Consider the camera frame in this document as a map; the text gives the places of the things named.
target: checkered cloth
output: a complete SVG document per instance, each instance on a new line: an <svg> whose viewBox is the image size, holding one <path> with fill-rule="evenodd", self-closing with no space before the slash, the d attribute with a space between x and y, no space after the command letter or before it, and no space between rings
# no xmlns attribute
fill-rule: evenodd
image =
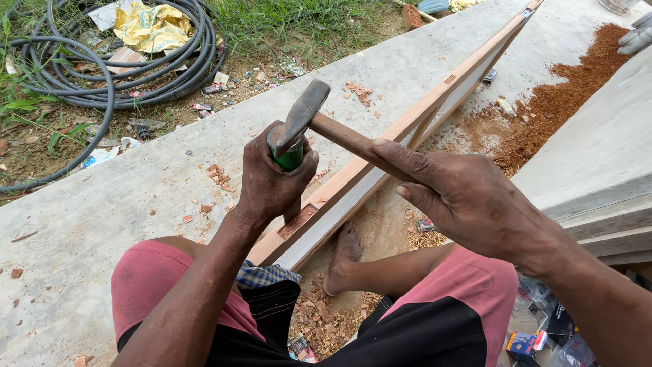
<svg viewBox="0 0 652 367"><path fill-rule="evenodd" d="M282 280L291 280L298 284L301 276L291 270L281 268L278 264L254 266L254 263L245 260L235 277L235 284L242 289L259 288Z"/></svg>

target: wooden hammer handle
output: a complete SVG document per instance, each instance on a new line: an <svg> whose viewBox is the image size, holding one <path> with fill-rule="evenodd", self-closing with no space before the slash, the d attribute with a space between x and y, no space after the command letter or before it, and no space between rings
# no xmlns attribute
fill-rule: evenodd
<svg viewBox="0 0 652 367"><path fill-rule="evenodd" d="M429 187L401 168L394 166L374 152L372 140L332 118L317 112L308 125L317 134L334 142L401 181L414 182Z"/></svg>

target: man's left hand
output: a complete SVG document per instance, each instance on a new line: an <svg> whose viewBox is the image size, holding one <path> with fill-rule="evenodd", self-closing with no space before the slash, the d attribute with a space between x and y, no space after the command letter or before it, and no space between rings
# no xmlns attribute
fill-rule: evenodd
<svg viewBox="0 0 652 367"><path fill-rule="evenodd" d="M283 215L301 197L319 162L319 154L305 144L303 161L295 170L286 172L276 164L267 145L267 134L280 124L281 121L274 121L244 147L243 188L238 207L246 215L266 222Z"/></svg>

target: bare foot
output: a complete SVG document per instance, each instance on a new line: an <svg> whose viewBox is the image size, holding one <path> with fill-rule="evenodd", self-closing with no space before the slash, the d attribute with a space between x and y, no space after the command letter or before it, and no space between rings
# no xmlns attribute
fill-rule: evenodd
<svg viewBox="0 0 652 367"><path fill-rule="evenodd" d="M337 235L333 259L324 277L323 288L329 296L346 290L347 265L357 263L363 255L363 243L350 221L344 223Z"/></svg>

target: hand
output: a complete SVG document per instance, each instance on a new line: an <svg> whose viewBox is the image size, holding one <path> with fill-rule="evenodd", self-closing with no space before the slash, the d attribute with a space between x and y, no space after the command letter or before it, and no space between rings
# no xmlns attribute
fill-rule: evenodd
<svg viewBox="0 0 652 367"><path fill-rule="evenodd" d="M483 155L423 155L385 139L376 139L374 150L430 186L402 182L396 192L423 211L439 232L471 251L534 275L550 269L573 242Z"/></svg>
<svg viewBox="0 0 652 367"><path fill-rule="evenodd" d="M273 161L267 134L280 124L283 123L274 121L244 147L243 188L238 207L252 220L268 223L283 215L301 197L317 172L319 154L308 144L304 145L301 165L291 172Z"/></svg>

